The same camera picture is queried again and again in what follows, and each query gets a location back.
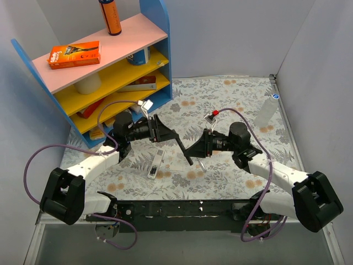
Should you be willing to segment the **black remote control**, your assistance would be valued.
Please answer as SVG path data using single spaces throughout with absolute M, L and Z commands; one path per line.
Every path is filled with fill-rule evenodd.
M 182 143 L 182 141 L 181 141 L 179 135 L 177 135 L 177 136 L 175 137 L 175 140 L 176 140 L 177 144 L 179 145 L 179 147 L 180 147 L 180 149 L 181 149 L 181 151 L 182 151 L 184 157 L 186 158 L 188 164 L 189 164 L 190 166 L 192 166 L 194 163 L 193 163 L 192 159 L 191 159 L 189 156 L 187 156 L 187 155 L 185 154 L 186 148 L 185 148 L 185 146 L 183 145 L 183 143 Z

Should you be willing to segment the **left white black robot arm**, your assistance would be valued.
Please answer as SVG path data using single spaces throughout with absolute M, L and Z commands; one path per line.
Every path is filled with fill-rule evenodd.
M 157 115 L 133 122 L 128 112 L 116 115 L 108 135 L 97 155 L 68 169 L 55 168 L 50 173 L 40 200 L 40 210 L 67 225 L 90 214 L 99 214 L 106 221 L 113 220 L 118 213 L 117 199 L 107 192 L 87 194 L 87 185 L 108 168 L 120 163 L 130 152 L 133 141 L 180 140 L 176 131 L 164 125 Z

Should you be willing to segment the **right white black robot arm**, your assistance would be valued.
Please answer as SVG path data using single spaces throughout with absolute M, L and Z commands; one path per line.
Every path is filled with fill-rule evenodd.
M 325 174 L 307 173 L 270 160 L 266 153 L 253 146 L 250 132 L 241 122 L 232 123 L 228 135 L 204 129 L 202 136 L 185 156 L 206 158 L 215 151 L 229 151 L 236 166 L 263 177 L 284 190 L 256 193 L 238 210 L 244 217 L 262 219 L 268 214 L 297 219 L 307 230 L 318 232 L 343 211 L 343 205 Z

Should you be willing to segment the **white remote control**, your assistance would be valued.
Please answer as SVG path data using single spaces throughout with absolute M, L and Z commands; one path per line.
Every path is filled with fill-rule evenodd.
M 158 170 L 159 170 L 159 167 L 163 161 L 163 157 L 164 157 L 164 153 L 165 151 L 162 150 L 162 149 L 158 149 L 154 158 L 153 158 L 153 161 L 152 161 L 152 164 L 147 172 L 147 177 L 149 179 L 155 179 L 156 178 L 156 175 L 158 173 Z

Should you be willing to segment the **small screwdriver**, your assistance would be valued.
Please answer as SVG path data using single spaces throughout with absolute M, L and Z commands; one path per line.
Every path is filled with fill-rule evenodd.
M 202 163 L 202 161 L 200 159 L 197 159 L 200 168 L 202 169 L 203 172 L 207 172 L 207 169 L 205 167 L 205 165 Z

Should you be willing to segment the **white battery cover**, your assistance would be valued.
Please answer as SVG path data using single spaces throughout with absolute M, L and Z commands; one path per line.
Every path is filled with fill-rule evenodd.
M 170 165 L 169 169 L 171 171 L 183 171 L 184 170 L 184 166 L 183 165 Z

